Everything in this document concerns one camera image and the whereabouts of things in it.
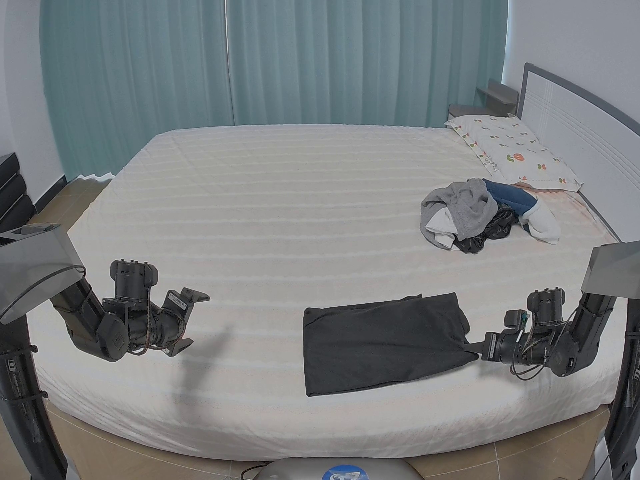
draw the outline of robot logo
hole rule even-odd
[[[357,466],[342,464],[329,469],[322,480],[369,480],[369,476]]]

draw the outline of white bed sheet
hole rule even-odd
[[[159,270],[152,298],[207,292],[169,358],[111,364],[76,350],[49,302],[29,313],[41,384],[60,409],[142,444],[231,460],[288,456],[406,457],[517,435],[612,400],[626,301],[596,361],[560,379],[521,382],[474,362],[431,378],[308,398],[302,313],[308,306],[455,291],[470,341],[503,329],[535,289],[566,290],[575,308],[594,246],[614,241],[578,200],[542,195],[563,236],[516,227],[477,255],[429,244],[420,202],[452,181],[487,177],[444,129],[344,125],[222,127],[156,136],[69,235],[99,297],[114,259]]]

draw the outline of floral pillow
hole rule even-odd
[[[495,181],[577,192],[582,185],[562,158],[516,116],[460,116],[445,123],[473,149]]]

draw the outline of teal curtain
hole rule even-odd
[[[158,133],[231,125],[225,0],[42,0],[42,72],[68,179]]]
[[[227,0],[236,124],[442,126],[500,80],[508,0]]]
[[[68,178],[232,124],[442,126],[501,78],[508,0],[42,0]]]

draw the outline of tiled floor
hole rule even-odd
[[[65,187],[32,221],[57,222],[69,229],[106,183],[76,180]],[[178,455],[142,446],[91,427],[47,405],[63,450],[83,480],[228,480],[258,464]],[[468,450],[407,459],[433,480],[554,480],[582,476],[609,411],[594,412],[511,439]],[[259,470],[246,478],[252,479]],[[27,480],[11,439],[0,424],[0,477]]]

